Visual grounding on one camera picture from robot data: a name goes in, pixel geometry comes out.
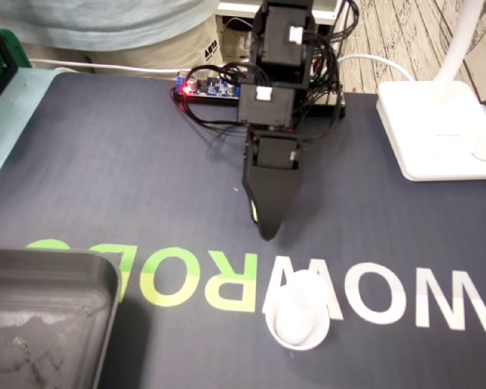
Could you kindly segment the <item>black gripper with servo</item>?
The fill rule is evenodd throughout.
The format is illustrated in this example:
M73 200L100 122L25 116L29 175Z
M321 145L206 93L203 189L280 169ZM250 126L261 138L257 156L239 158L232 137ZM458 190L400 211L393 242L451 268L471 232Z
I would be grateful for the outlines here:
M261 238L272 240L302 183L302 142L289 132L252 130L247 134L243 187Z

